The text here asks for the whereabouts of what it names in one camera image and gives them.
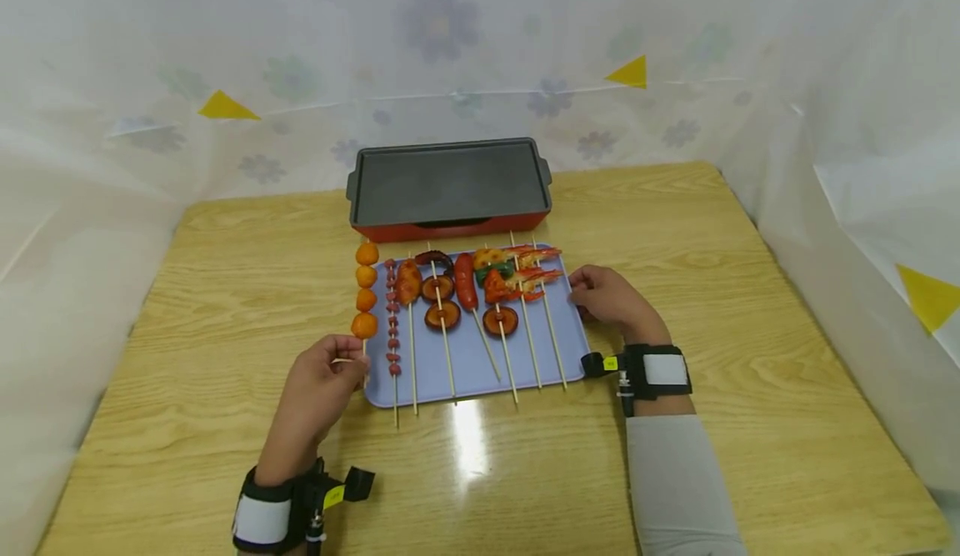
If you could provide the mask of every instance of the wooden skewer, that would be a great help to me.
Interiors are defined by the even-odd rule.
[[[393,426],[400,428],[400,415],[397,411],[397,375],[392,374],[393,377]]]
[[[413,254],[408,250],[407,258],[414,258]],[[414,416],[419,416],[419,410],[417,407],[417,355],[414,352],[414,303],[410,302],[407,304],[407,322],[410,323],[410,372],[412,373],[412,385],[414,385]]]
[[[493,307],[497,309],[497,314],[500,314],[500,303],[494,303]],[[519,406],[520,400],[517,398],[517,384],[513,382],[513,367],[510,366],[510,350],[507,349],[507,335],[503,331],[503,321],[497,321],[497,326],[500,327],[500,341],[503,342],[503,357],[507,361],[507,377],[510,378],[510,391],[513,392],[513,404]]]
[[[430,250],[430,242],[426,242],[426,248]],[[430,270],[433,271],[433,276],[437,276],[437,264],[433,260],[430,260]],[[440,311],[443,311],[443,301],[440,298],[440,286],[435,285],[434,291],[437,292],[437,308],[440,308]],[[453,403],[456,404],[457,399],[457,390],[453,386],[453,362],[450,361],[450,343],[447,340],[447,323],[443,321],[443,317],[440,317],[440,329],[443,331],[443,349],[447,352],[447,372],[450,375],[450,393],[453,394]]]
[[[362,347],[360,348],[362,354],[367,355],[367,340],[362,341]],[[367,374],[362,376],[362,387],[367,389],[367,383],[370,381],[370,371],[367,371]]]
[[[513,240],[513,232],[510,232],[510,245],[517,246],[517,241]],[[513,266],[519,272],[520,259],[517,254],[513,254]],[[530,333],[530,317],[527,316],[527,301],[523,298],[523,286],[520,286],[520,306],[523,308],[523,324],[527,328],[527,341],[530,343],[530,358],[534,359],[534,374],[537,377],[537,389],[543,389],[543,384],[539,380],[539,367],[537,366],[537,353],[534,350],[534,336]]]
[[[500,368],[497,367],[497,360],[493,359],[493,350],[490,349],[490,343],[487,342],[486,331],[483,330],[483,325],[480,324],[480,315],[478,315],[478,310],[470,310],[473,313],[473,320],[477,323],[477,330],[480,331],[480,339],[482,340],[482,346],[487,349],[487,357],[490,358],[490,363],[493,365],[493,372],[497,374],[497,381],[502,381],[500,378]]]
[[[530,241],[534,244],[534,250],[537,248],[537,238],[534,233],[530,233]],[[557,368],[560,368],[560,380],[563,383],[563,391],[567,391],[567,375],[563,374],[563,360],[560,358],[560,346],[557,345],[557,333],[553,330],[553,317],[550,316],[550,302],[546,297],[546,284],[541,279],[541,290],[543,291],[543,306],[546,309],[546,324],[550,327],[550,339],[553,340],[553,352],[557,355]]]

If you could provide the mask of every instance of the orange ball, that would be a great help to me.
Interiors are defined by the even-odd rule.
[[[377,282],[377,269],[366,264],[357,268],[357,285],[370,288]]]
[[[372,266],[380,259],[380,251],[375,243],[362,243],[357,248],[357,264]]]
[[[377,295],[366,287],[357,293],[357,310],[361,312],[370,312],[371,308],[377,305]]]
[[[350,324],[350,333],[360,339],[370,339],[377,335],[377,317],[370,312],[361,312],[353,317],[353,324]]]

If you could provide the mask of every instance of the yellow triangle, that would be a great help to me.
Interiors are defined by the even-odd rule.
[[[960,308],[960,287],[942,282],[939,278],[897,265],[901,274],[906,296],[910,299],[910,309],[920,318],[927,333],[943,326],[947,318]]]
[[[623,83],[631,88],[647,88],[647,57],[643,55],[634,59],[631,63],[626,63],[611,74],[607,75],[607,81],[614,83]]]
[[[241,103],[234,102],[232,97],[220,90],[210,96],[207,103],[204,103],[203,108],[197,110],[197,114],[202,114],[206,118],[251,118],[260,120],[257,114],[252,113]]]

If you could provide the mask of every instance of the gray sleeve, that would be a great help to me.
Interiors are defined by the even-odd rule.
[[[627,418],[627,457],[643,556],[747,553],[699,417]]]

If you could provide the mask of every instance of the blue tray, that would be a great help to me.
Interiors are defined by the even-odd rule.
[[[538,248],[549,248],[543,243]],[[450,253],[450,258],[456,259],[459,253]],[[530,321],[530,334],[534,339],[534,352],[537,355],[537,367],[542,385],[552,385],[561,382],[560,368],[557,366],[557,355],[553,340],[550,337],[550,327],[546,318],[546,308],[550,308],[553,318],[553,329],[557,335],[557,346],[563,364],[563,377],[568,382],[583,378],[583,367],[580,358],[589,353],[587,335],[583,333],[583,323],[577,314],[575,306],[570,304],[570,283],[567,281],[567,271],[563,267],[562,258],[543,260],[541,266],[545,270],[561,270],[563,278],[546,285],[546,299],[527,303],[527,318]],[[393,379],[388,370],[389,362],[385,358],[387,353],[387,301],[384,297],[387,292],[387,272],[383,263],[378,264],[377,283],[372,287],[377,293],[377,305],[372,313],[377,315],[380,322],[377,335],[367,341],[367,354],[372,360],[370,380],[367,381],[367,399],[374,406],[393,408]],[[429,266],[421,266],[423,278],[431,276]],[[479,306],[477,315],[482,317],[487,305],[483,302],[483,290],[477,287]],[[534,361],[530,354],[530,343],[527,340],[527,328],[524,324],[523,306],[520,302],[507,303],[517,311],[519,324],[517,331],[507,337],[507,350],[510,352],[510,364],[513,371],[513,382],[517,389],[537,387],[537,378],[534,373]],[[419,298],[412,306],[412,327],[414,328],[414,346],[417,358],[417,403],[441,402],[454,399],[450,393],[450,378],[447,367],[447,353],[443,349],[443,334],[435,331],[423,322],[429,304]],[[481,340],[478,325],[473,315],[462,309],[460,324],[447,331],[447,340],[450,345],[450,362],[453,367],[453,384],[456,389],[456,398],[480,396],[483,393],[509,392],[510,378],[507,375],[507,363],[503,353],[503,343],[499,337],[487,335],[493,359],[497,361],[500,371],[500,381],[493,372],[487,350]],[[400,356],[400,373],[397,378],[397,404],[406,406],[413,403],[413,376],[410,360],[410,315],[406,308],[400,308],[397,314],[400,347],[397,354]]]

